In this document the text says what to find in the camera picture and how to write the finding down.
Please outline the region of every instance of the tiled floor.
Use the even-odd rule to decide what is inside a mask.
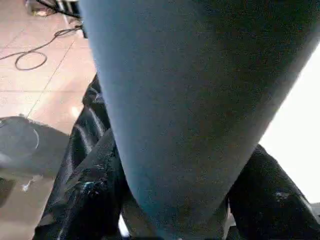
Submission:
[[[46,43],[65,28],[60,14],[29,16],[21,0],[0,0],[0,57]],[[15,57],[0,62],[0,117],[23,114],[70,133],[81,97],[96,72],[88,40],[71,34],[40,51],[48,59],[35,70],[15,69]],[[19,65],[32,67],[42,59],[30,54]]]
[[[34,17],[26,13],[22,0],[0,0],[0,58],[42,45],[65,28],[60,14]],[[0,118],[23,114],[69,134],[81,111],[84,91],[96,73],[88,40],[69,34],[40,52],[47,55],[47,62],[31,71],[17,70],[16,57],[0,61]],[[19,64],[27,68],[41,61],[42,56],[31,54]],[[40,180],[23,192],[27,182],[18,180],[0,207],[0,240],[33,236],[53,179]]]

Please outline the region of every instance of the tile grout line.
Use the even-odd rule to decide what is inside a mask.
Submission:
[[[71,49],[71,46],[74,44],[74,41],[70,44],[69,48],[66,50],[63,58],[61,59],[61,61],[59,62],[58,66],[56,67],[56,69],[53,71],[53,74],[51,75],[49,81],[46,83],[45,87],[43,88],[43,90],[41,91],[38,99],[35,101],[34,105],[32,106],[32,108],[30,109],[28,115],[26,116],[27,118],[29,118],[29,115],[31,114],[32,110],[35,108],[35,106],[37,105],[37,103],[39,102],[40,98],[42,97],[42,95],[45,93],[45,90],[47,88],[47,86],[49,85],[49,83],[51,82],[51,79],[53,78],[53,76],[55,75],[55,73],[57,72],[57,70],[59,69],[60,65],[62,64],[63,60],[65,59],[67,53],[69,52],[69,50]]]
[[[28,27],[28,24],[25,25],[25,27],[22,28],[22,30],[7,44],[3,49],[9,49],[9,45],[12,44]]]

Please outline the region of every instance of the shiny black fabric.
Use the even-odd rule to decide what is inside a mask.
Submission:
[[[248,240],[320,239],[319,217],[260,145],[229,191],[229,203],[240,234]]]
[[[34,240],[100,240],[118,235],[128,190],[97,77],[83,97]]]
[[[97,77],[83,105],[33,240],[120,238],[118,219],[129,188]],[[237,224],[229,240],[320,239],[319,218],[308,201],[259,145],[228,196]]]

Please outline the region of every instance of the black cable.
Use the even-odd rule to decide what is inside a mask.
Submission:
[[[54,11],[56,11],[57,13],[60,13],[60,14],[64,14],[64,15],[67,15],[67,16],[70,16],[70,17],[74,17],[74,18],[77,18],[77,19],[80,19],[81,16],[79,14],[75,14],[75,13],[72,13],[72,12],[69,12],[69,11],[64,11],[64,10],[60,10],[58,9],[57,7],[55,6],[52,6],[51,4],[48,4],[42,0],[36,0],[38,3],[42,4],[43,6],[46,6],[47,8],[50,8]]]
[[[41,46],[38,46],[38,47],[36,47],[36,48],[33,48],[33,49],[29,50],[29,51],[15,52],[15,53],[12,53],[12,54],[7,55],[7,56],[0,57],[0,61],[1,61],[1,60],[4,60],[4,59],[7,59],[7,58],[10,58],[10,57],[13,57],[13,56],[16,56],[16,55],[20,55],[20,56],[18,56],[18,57],[16,58],[15,63],[14,63],[16,69],[18,69],[18,70],[20,70],[20,71],[29,71],[29,70],[37,69],[37,68],[41,67],[43,64],[45,64],[46,61],[47,61],[47,59],[48,59],[47,55],[45,55],[43,52],[39,52],[39,51],[37,51],[37,50],[42,49],[42,48],[45,47],[45,46],[48,46],[48,45],[49,45],[50,43],[52,43],[57,37],[66,35],[66,34],[68,34],[68,33],[70,33],[70,32],[73,32],[73,31],[80,30],[81,28],[82,28],[82,26],[75,26],[74,28],[63,29],[63,30],[57,31],[57,32],[54,34],[53,38],[52,38],[49,42],[47,42],[47,43],[45,43],[45,44],[43,44],[43,45],[41,45]],[[18,66],[19,61],[20,61],[23,57],[27,56],[28,54],[32,54],[32,53],[36,53],[36,54],[40,54],[40,55],[44,56],[43,62],[41,62],[40,64],[38,64],[38,65],[36,65],[36,66],[30,67],[30,68],[22,68],[22,67],[19,67],[19,66]]]

